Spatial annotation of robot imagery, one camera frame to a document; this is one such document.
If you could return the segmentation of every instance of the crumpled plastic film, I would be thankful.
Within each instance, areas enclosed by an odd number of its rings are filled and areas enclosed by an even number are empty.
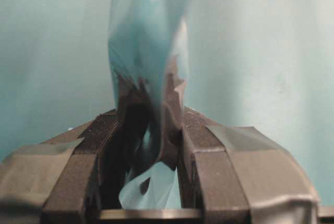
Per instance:
[[[131,167],[120,193],[123,208],[181,207],[175,169],[187,78],[187,3],[111,1],[109,60]]]

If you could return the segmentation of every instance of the metal bar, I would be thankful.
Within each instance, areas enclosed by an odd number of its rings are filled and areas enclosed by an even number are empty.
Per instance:
[[[181,209],[145,209],[145,210],[123,210],[108,209],[97,214],[98,220],[181,220],[200,219],[202,212],[195,208]]]

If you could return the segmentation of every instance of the plastic sheet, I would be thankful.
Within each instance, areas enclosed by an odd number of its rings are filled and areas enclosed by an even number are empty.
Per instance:
[[[130,133],[124,208],[181,206],[174,171],[187,77],[187,1],[112,0],[109,60],[118,119]]]

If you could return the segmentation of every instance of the teal background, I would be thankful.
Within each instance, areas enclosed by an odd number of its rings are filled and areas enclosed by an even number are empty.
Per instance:
[[[0,159],[114,107],[109,5],[0,0]],[[332,0],[193,0],[186,22],[186,105],[258,128],[334,204]]]

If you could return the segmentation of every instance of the gray tape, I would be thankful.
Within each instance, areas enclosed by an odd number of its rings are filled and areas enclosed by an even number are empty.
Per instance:
[[[317,192],[285,149],[253,127],[207,127],[226,147],[253,224],[317,223]]]
[[[0,164],[0,223],[39,223],[45,201],[82,140],[23,146],[4,159]]]

